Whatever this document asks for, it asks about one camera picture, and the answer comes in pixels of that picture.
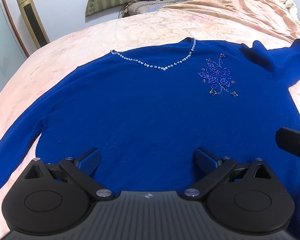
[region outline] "blue sweater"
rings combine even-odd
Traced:
[[[98,147],[94,178],[120,190],[184,190],[204,176],[194,151],[251,162],[263,158],[292,195],[290,231],[300,238],[300,159],[275,143],[300,131],[288,87],[300,79],[300,40],[266,50],[196,41],[117,53],[78,67],[38,98],[0,141],[0,188],[42,133],[45,163]]]

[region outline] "logo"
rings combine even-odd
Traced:
[[[145,197],[146,197],[146,198],[152,198],[153,195],[152,195],[151,193],[147,193],[147,194],[145,194]]]

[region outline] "pink bedspread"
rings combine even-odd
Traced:
[[[102,57],[110,49],[125,51],[175,43],[185,37],[248,46],[259,40],[267,49],[274,49],[290,46],[300,38],[300,27],[268,0],[199,0],[66,35],[32,54],[0,93],[0,139],[27,107],[77,66]],[[300,81],[290,93],[300,112]],[[38,140],[0,190],[0,239],[9,231],[1,212],[2,200],[35,157]]]

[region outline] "white cloth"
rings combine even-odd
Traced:
[[[293,20],[300,26],[300,21],[298,19],[298,9],[293,0],[272,0],[276,5],[279,5],[281,8],[287,10]]]

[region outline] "wooden door frame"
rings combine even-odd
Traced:
[[[3,5],[4,12],[7,16],[7,20],[9,21],[10,27],[11,27],[13,33],[14,33],[15,38],[17,39],[17,42],[19,43],[19,45],[20,45],[21,49],[23,50],[23,53],[25,54],[25,56],[29,57],[30,56],[29,52],[27,51],[26,46],[24,45],[23,41],[21,40],[21,37],[20,37],[20,35],[17,31],[17,28],[14,25],[14,22],[12,20],[11,14],[9,12],[9,8],[8,8],[6,0],[1,0],[1,2],[2,2],[2,5]]]

